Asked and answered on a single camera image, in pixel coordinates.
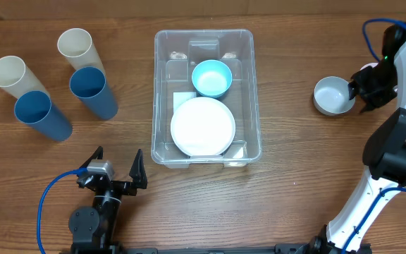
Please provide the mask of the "light blue bowl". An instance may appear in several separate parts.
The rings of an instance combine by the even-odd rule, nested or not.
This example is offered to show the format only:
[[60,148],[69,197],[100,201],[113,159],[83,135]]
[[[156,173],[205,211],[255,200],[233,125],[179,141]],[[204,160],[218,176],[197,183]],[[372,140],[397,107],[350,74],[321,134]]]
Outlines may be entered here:
[[210,59],[195,66],[191,81],[201,96],[219,98],[230,88],[233,74],[224,62]]

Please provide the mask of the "grey bowl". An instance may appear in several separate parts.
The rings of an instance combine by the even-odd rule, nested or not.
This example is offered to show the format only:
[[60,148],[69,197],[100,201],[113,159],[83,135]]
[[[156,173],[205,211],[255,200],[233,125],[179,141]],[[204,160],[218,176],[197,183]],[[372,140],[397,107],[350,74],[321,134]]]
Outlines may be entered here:
[[313,103],[324,115],[344,114],[355,105],[355,98],[350,99],[349,82],[336,77],[322,78],[314,87]]

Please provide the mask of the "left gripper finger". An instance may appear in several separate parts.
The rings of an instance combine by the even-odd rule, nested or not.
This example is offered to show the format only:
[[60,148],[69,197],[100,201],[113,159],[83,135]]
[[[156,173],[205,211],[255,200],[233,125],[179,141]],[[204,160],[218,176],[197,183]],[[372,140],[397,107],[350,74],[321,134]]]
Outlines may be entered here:
[[134,188],[141,189],[147,188],[148,180],[144,168],[143,152],[141,149],[137,151],[137,154],[135,156],[135,159],[129,172],[129,176],[133,180],[132,186]]
[[87,159],[81,166],[80,168],[87,168],[90,162],[93,159],[102,159],[104,154],[104,148],[102,146],[99,146],[94,153],[90,156],[89,159]]

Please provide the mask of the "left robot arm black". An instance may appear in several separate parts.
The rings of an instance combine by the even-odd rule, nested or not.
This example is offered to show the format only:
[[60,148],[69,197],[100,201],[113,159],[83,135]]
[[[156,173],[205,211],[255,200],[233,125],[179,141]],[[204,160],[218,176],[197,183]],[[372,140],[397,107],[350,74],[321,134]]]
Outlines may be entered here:
[[68,228],[73,235],[71,253],[124,253],[122,244],[113,240],[116,219],[123,196],[135,196],[147,187],[143,152],[137,151],[129,171],[131,181],[116,181],[109,160],[103,159],[99,146],[82,165],[76,183],[94,192],[93,203],[73,211]]

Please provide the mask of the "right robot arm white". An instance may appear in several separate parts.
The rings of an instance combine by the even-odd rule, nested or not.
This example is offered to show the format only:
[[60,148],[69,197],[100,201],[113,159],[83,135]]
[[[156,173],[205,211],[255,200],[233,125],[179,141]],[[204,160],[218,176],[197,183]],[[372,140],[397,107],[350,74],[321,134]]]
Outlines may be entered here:
[[371,253],[362,242],[365,233],[388,202],[406,192],[406,22],[382,21],[390,23],[383,33],[383,56],[340,84],[339,107],[332,113],[350,110],[356,97],[365,103],[363,112],[393,99],[398,105],[364,146],[362,177],[342,210],[299,253]]

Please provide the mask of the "pink plate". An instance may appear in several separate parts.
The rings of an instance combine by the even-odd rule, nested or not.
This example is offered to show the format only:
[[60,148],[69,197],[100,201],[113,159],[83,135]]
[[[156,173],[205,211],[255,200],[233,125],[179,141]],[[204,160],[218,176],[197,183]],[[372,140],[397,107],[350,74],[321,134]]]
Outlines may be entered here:
[[189,157],[218,156],[234,140],[236,123],[217,99],[196,97],[183,103],[171,119],[171,137]]

